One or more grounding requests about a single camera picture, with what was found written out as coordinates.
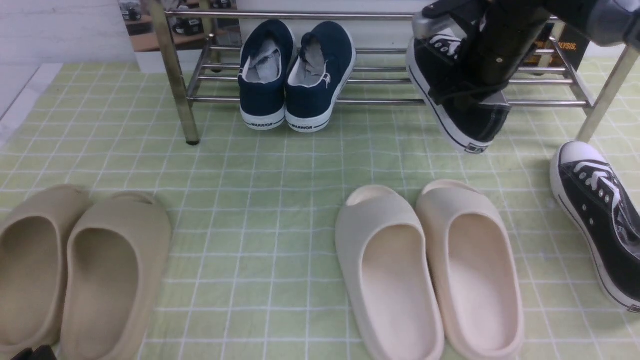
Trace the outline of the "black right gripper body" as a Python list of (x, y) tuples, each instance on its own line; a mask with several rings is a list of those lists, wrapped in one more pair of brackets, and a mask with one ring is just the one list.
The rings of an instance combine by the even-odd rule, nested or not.
[(429, 19), (450, 14), (465, 33), (441, 87), (504, 87), (535, 51), (551, 17), (545, 0), (437, 0), (422, 14)]

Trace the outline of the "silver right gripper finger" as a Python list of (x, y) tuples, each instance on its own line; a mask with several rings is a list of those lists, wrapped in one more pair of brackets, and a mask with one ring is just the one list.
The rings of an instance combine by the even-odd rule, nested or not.
[(444, 34), (463, 38), (463, 30), (451, 18), (450, 14), (442, 14), (436, 18), (427, 18), (416, 13), (412, 19), (413, 38), (425, 40), (436, 34)]
[(476, 109), (512, 109), (512, 106), (502, 91), (491, 94), (489, 94), (489, 92), (482, 92), (476, 95), (475, 99), (478, 100), (478, 103), (475, 105)]

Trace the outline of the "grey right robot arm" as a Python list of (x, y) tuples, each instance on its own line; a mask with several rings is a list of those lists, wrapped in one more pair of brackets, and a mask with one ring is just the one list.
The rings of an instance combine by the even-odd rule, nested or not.
[(503, 91), (553, 17), (599, 47), (639, 48), (637, 0), (437, 0), (414, 15), (414, 37), (455, 24), (466, 39), (450, 69), (430, 84), (430, 98), (464, 107)]

